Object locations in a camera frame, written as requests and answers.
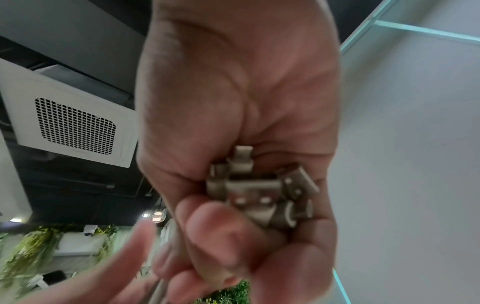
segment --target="gray panel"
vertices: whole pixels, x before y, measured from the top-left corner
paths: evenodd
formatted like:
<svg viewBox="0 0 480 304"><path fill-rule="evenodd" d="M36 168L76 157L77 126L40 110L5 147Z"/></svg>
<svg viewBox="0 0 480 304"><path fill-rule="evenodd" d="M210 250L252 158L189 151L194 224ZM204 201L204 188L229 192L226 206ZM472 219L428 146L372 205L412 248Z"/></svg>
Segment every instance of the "gray panel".
<svg viewBox="0 0 480 304"><path fill-rule="evenodd" d="M4 36L132 93L144 37L88 0L3 0Z"/></svg>
<svg viewBox="0 0 480 304"><path fill-rule="evenodd" d="M478 0L401 0L382 20L480 36Z"/></svg>
<svg viewBox="0 0 480 304"><path fill-rule="evenodd" d="M477 303L480 47L382 30L343 59L338 274L355 304Z"/></svg>

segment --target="dark ceiling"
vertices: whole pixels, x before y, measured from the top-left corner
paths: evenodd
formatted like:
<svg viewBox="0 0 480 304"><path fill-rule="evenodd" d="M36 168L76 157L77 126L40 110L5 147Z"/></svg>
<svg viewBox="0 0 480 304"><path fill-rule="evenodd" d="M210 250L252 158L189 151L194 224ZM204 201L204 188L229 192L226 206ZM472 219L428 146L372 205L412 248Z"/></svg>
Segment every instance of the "dark ceiling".
<svg viewBox="0 0 480 304"><path fill-rule="evenodd" d="M90 0L138 33L148 31L151 0ZM340 39L344 41L381 0L331 0ZM0 58L33 69L58 63L0 36ZM133 108L133 96L125 106ZM0 102L0 119L8 121ZM1 130L20 174L33 215L30 223L133 225L159 200L138 170L36 150L16 143L14 130Z"/></svg>

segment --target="ceiling air conditioning unit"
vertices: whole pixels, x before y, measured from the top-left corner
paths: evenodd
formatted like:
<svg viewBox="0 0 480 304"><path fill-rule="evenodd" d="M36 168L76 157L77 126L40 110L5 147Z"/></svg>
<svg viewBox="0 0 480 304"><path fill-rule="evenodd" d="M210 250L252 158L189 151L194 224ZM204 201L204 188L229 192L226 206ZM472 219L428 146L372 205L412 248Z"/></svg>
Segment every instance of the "ceiling air conditioning unit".
<svg viewBox="0 0 480 304"><path fill-rule="evenodd" d="M3 59L0 92L19 144L130 167L139 136L134 110Z"/></svg>

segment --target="hand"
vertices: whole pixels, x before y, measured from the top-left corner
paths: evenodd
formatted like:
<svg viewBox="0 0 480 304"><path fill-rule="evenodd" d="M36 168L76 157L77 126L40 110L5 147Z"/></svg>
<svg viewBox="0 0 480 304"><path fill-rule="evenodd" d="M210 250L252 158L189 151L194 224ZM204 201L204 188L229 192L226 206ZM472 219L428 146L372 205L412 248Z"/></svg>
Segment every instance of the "hand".
<svg viewBox="0 0 480 304"><path fill-rule="evenodd" d="M18 304L134 304L140 303L157 281L155 276L136 277L148 258L157 229L152 222L139 222L122 250L106 263L56 284Z"/></svg>
<svg viewBox="0 0 480 304"><path fill-rule="evenodd" d="M137 156L181 228L154 267L171 278L169 301L187 303L238 277L251 281L253 304L304 304L327 291L339 57L326 1L154 1L137 77ZM206 197L209 164L236 144L254 146L258 172L301 163L322 190L315 219L287 236Z"/></svg>

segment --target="vent grille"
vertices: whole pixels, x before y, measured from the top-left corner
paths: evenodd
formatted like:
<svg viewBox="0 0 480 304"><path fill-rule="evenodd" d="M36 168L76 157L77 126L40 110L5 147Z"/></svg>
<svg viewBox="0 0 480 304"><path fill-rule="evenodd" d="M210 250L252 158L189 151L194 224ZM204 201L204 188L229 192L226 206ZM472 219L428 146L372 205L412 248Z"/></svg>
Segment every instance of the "vent grille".
<svg viewBox="0 0 480 304"><path fill-rule="evenodd" d="M36 98L35 104L43 138L104 155L112 153L117 130L112 121L45 98Z"/></svg>

